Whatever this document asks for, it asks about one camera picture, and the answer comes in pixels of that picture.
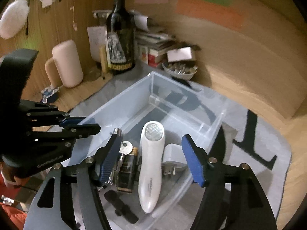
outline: white bowl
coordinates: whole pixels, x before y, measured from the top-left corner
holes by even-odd
[[[193,75],[197,72],[197,70],[195,70],[194,73],[175,73],[174,71],[171,71],[167,67],[165,67],[165,63],[162,64],[162,67],[166,73],[178,79],[190,80],[193,77]]]

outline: transparent plastic bin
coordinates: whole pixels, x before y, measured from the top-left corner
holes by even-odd
[[[140,148],[143,126],[148,121],[159,121],[165,129],[165,145],[181,145],[181,138],[190,134],[197,146],[210,150],[226,112],[226,98],[213,95],[205,88],[194,91],[168,77],[151,72],[125,91],[100,107],[81,124],[98,123],[101,131],[95,136],[80,139],[73,149],[69,165],[78,164],[87,156],[95,154],[98,148],[105,146],[114,128],[121,128],[123,140],[130,141]],[[130,206],[139,217],[135,224],[128,223],[123,217],[115,215],[114,207],[107,203],[103,194],[109,186],[99,193],[106,216],[120,228],[126,230],[146,230],[171,209],[185,194],[192,182],[188,168],[179,170],[175,176],[162,176],[162,188],[158,203],[150,214],[142,211],[138,196],[138,183],[132,194],[122,194],[121,199]]]

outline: charger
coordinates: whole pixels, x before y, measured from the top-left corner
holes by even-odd
[[[168,144],[165,146],[162,158],[163,174],[176,174],[176,169],[182,169],[187,166],[187,160],[178,144]]]

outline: wine bottle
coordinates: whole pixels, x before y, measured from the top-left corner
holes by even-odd
[[[106,31],[111,72],[116,75],[134,68],[134,26],[125,9],[125,0],[114,0],[113,11],[106,20]]]

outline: beauty device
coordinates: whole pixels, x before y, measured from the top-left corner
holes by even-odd
[[[161,123],[150,121],[141,134],[142,167],[139,177],[139,199],[145,213],[153,211],[157,204],[162,181],[162,156],[165,131]]]

